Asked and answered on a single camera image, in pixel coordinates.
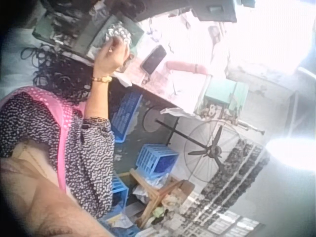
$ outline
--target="pink scarf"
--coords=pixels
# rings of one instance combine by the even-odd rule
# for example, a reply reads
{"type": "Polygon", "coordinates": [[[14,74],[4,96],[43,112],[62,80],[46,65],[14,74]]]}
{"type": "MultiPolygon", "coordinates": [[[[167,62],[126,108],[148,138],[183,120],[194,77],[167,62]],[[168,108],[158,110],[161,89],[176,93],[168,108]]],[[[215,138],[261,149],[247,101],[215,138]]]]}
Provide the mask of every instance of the pink scarf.
{"type": "Polygon", "coordinates": [[[26,86],[19,88],[14,92],[10,93],[9,95],[5,96],[0,101],[0,107],[2,107],[8,101],[9,98],[21,92],[28,93],[36,101],[42,101],[47,106],[47,108],[53,115],[54,119],[60,126],[57,155],[57,177],[59,188],[66,192],[65,149],[67,135],[72,123],[73,109],[80,110],[83,114],[85,102],[81,102],[78,106],[73,106],[69,102],[58,98],[52,92],[34,86],[26,86]]]}

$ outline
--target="blue plastic crate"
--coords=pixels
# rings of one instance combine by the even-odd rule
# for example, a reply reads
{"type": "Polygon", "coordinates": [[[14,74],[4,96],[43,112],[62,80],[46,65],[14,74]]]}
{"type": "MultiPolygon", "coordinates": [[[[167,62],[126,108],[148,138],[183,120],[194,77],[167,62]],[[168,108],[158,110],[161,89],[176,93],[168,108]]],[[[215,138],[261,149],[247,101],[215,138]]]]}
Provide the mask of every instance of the blue plastic crate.
{"type": "Polygon", "coordinates": [[[143,95],[138,92],[126,93],[117,112],[111,119],[116,143],[123,143],[143,95]]]}
{"type": "Polygon", "coordinates": [[[116,206],[113,206],[108,214],[102,217],[103,220],[108,220],[116,215],[119,215],[125,210],[126,207],[129,188],[124,184],[124,182],[118,177],[116,173],[113,174],[112,186],[113,194],[119,194],[121,201],[116,206]]]}
{"type": "Polygon", "coordinates": [[[179,154],[162,144],[145,144],[139,153],[137,170],[145,177],[156,178],[170,173],[179,154]]]}

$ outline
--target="table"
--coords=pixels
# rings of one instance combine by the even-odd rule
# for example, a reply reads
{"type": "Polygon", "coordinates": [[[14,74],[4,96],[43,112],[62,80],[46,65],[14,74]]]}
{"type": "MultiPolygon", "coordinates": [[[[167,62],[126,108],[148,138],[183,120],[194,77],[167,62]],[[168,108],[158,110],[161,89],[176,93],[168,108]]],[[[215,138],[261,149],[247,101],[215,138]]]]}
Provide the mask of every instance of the table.
{"type": "Polygon", "coordinates": [[[145,178],[141,176],[135,169],[131,169],[130,174],[147,191],[150,198],[150,201],[147,204],[142,216],[136,221],[137,226],[142,229],[149,220],[152,211],[161,203],[162,199],[172,190],[180,187],[184,180],[173,180],[158,190],[148,184],[145,178]]]}
{"type": "Polygon", "coordinates": [[[185,113],[194,114],[204,96],[210,77],[170,70],[166,65],[168,61],[205,66],[211,62],[212,41],[207,32],[208,25],[201,23],[193,16],[188,20],[191,24],[190,30],[186,28],[180,16],[155,17],[152,18],[151,24],[149,20],[140,22],[145,35],[137,45],[137,57],[130,63],[124,74],[134,85],[162,98],[185,113]],[[152,31],[161,33],[161,38],[157,39],[157,36],[150,35],[149,32],[152,31]],[[144,79],[147,76],[141,69],[141,64],[159,44],[165,48],[167,56],[151,75],[150,81],[145,84],[144,79]]]}

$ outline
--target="mobile phone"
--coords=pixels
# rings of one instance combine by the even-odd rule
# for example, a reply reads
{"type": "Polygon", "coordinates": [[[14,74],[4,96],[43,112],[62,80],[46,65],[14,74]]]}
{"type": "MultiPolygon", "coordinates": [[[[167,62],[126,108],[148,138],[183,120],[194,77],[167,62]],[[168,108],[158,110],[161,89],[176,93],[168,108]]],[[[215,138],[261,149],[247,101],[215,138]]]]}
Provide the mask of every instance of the mobile phone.
{"type": "Polygon", "coordinates": [[[154,51],[148,56],[148,58],[141,65],[142,69],[148,74],[151,75],[162,60],[167,55],[166,50],[162,45],[158,45],[154,51]]]}

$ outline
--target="patterned blouse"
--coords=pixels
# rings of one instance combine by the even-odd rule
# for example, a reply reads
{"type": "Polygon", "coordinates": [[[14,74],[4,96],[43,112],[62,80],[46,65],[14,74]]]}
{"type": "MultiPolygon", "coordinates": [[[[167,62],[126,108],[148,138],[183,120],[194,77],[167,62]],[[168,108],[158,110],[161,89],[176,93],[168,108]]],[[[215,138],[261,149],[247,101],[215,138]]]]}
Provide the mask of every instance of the patterned blouse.
{"type": "MultiPolygon", "coordinates": [[[[2,158],[26,140],[49,147],[49,163],[57,172],[60,128],[46,105],[25,92],[10,98],[0,111],[2,158]]],[[[83,209],[95,218],[112,206],[114,135],[108,119],[72,114],[65,153],[66,184],[83,209]]]]}

